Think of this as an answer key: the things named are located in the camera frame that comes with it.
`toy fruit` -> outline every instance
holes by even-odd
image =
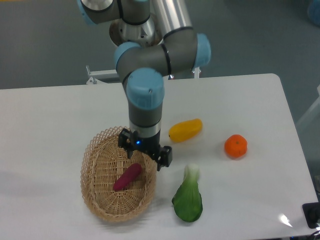
[[[191,139],[202,130],[203,124],[199,118],[179,122],[169,130],[169,138],[174,142],[183,142]]]
[[[243,136],[235,134],[225,141],[224,150],[230,157],[239,158],[246,154],[247,145],[247,140]]]

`silver metal cylinder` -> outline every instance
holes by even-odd
[[[140,127],[130,121],[129,127],[132,133],[137,131],[140,138],[151,138],[161,130],[161,120],[151,127]]]
[[[122,42],[131,41],[148,47],[155,41],[155,24],[151,17],[141,25],[130,25],[120,20],[118,31]]]
[[[113,0],[81,0],[83,5],[94,11],[102,11],[110,7]]]
[[[162,36],[173,30],[192,27],[185,0],[152,0]]]

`white tabletop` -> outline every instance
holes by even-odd
[[[276,75],[170,80],[165,91],[160,143],[173,148],[171,166],[157,173],[145,213],[111,224],[84,204],[80,170],[97,133],[129,124],[121,84],[0,90],[0,238],[251,240],[314,232],[302,204],[318,200]],[[172,143],[169,128],[194,118],[203,131]],[[233,134],[248,141],[239,161],[223,149]],[[200,166],[203,201],[191,224],[171,204],[188,163]]]

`bok choy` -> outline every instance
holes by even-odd
[[[185,222],[198,220],[203,211],[202,198],[198,188],[200,169],[197,164],[188,164],[184,168],[181,186],[172,198],[175,214]]]

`wicker basket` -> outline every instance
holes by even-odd
[[[157,165],[148,155],[134,151],[130,159],[118,147],[122,127],[102,131],[91,140],[82,162],[81,192],[85,204],[99,218],[123,222],[141,214],[154,197]],[[115,181],[133,163],[142,173],[124,190],[114,191]]]

